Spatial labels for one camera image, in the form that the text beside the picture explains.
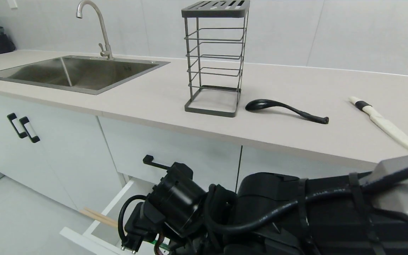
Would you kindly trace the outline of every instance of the metal rack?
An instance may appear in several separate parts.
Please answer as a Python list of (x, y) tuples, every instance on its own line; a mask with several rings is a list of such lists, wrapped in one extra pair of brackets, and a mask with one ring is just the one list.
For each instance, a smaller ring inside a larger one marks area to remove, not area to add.
[[(182, 9), (182, 17), (185, 19), (185, 40), (187, 45), (187, 61), (188, 61), (188, 87), (190, 89), (190, 100), (185, 104), (185, 111), (192, 113), (203, 113), (223, 117), (235, 117), (237, 112), (237, 106), (242, 91), (242, 76), (243, 76), (243, 61), (245, 56), (245, 42), (247, 37), (248, 26), (248, 9), (249, 0), (219, 0), (219, 1), (200, 1), (193, 5), (190, 5)], [(196, 18), (196, 30), (194, 32), (188, 32), (188, 19)], [(199, 27), (199, 18), (243, 18), (242, 27)], [(199, 33), (206, 31), (222, 31), (224, 34), (228, 32), (240, 31), (240, 37), (236, 38), (206, 38), (200, 37)], [(191, 49), (191, 42), (196, 42), (196, 46)], [(234, 45), (240, 46), (240, 54), (237, 55), (224, 55), (215, 53), (202, 53), (201, 46), (204, 44), (218, 44), (218, 45)], [(201, 63), (202, 58), (214, 58), (218, 60), (235, 61), (238, 60), (238, 68), (218, 68), (203, 66)], [(204, 85), (203, 75), (220, 75), (227, 77), (238, 77), (236, 87), (227, 86), (214, 86)], [(233, 92), (236, 94), (235, 110), (234, 111), (219, 111), (203, 108), (191, 107), (193, 101), (203, 90), (216, 90), (224, 92)]]

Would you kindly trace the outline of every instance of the rack top plate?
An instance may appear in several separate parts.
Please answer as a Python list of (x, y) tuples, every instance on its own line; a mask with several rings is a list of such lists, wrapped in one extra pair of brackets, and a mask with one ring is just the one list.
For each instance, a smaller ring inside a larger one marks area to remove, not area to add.
[(243, 18), (250, 8), (249, 0), (199, 1), (182, 9), (183, 18)]

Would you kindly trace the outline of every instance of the knife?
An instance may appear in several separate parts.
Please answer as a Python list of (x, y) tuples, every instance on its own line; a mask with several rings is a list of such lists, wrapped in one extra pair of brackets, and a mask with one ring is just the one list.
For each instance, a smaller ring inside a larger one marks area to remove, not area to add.
[(381, 128), (387, 135), (408, 149), (408, 136), (395, 126), (391, 121), (385, 119), (378, 113), (370, 104), (357, 97), (349, 97), (350, 103), (353, 103), (356, 108), (367, 113), (372, 122)]

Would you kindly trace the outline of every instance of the wall tile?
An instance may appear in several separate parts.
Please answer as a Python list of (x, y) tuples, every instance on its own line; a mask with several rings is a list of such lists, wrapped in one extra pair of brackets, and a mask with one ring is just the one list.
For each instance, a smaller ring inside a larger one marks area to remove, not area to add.
[(185, 25), (180, 10), (196, 0), (143, 0), (151, 56), (185, 58)]
[[(180, 10), (196, 0), (143, 0), (152, 56), (184, 58), (184, 20)], [(252, 0), (245, 61), (306, 65), (323, 1)], [(190, 31), (194, 27), (189, 19)], [(200, 19), (200, 27), (240, 26), (241, 19)], [(218, 51), (225, 45), (213, 45)]]
[(18, 49), (54, 50), (45, 19), (37, 0), (17, 0), (18, 8), (11, 9), (0, 0), (0, 26), (5, 28)]
[[(38, 0), (49, 23), (56, 50), (98, 53), (103, 42), (97, 14), (91, 6), (83, 19), (75, 16), (79, 1)], [(114, 54), (149, 55), (141, 0), (94, 0), (102, 12), (108, 40)]]
[(308, 65), (408, 75), (408, 1), (326, 0)]
[(251, 1), (246, 61), (305, 66), (323, 2)]

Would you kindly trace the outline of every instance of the kitchen counter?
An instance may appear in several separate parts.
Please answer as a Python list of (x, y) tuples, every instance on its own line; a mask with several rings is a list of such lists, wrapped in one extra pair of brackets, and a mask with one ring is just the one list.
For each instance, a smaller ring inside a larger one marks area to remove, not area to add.
[[(18, 50), (0, 55), (0, 70), (66, 55), (94, 56)], [(0, 95), (366, 170), (408, 154), (348, 101), (349, 96), (365, 100), (408, 134), (408, 76), (245, 63), (237, 116), (224, 118), (184, 111), (189, 100), (185, 59), (116, 57), (170, 63), (99, 95), (5, 81), (0, 81)], [(211, 81), (221, 85), (219, 77)], [(330, 122), (305, 121), (284, 108), (245, 111), (258, 98), (328, 116)]]

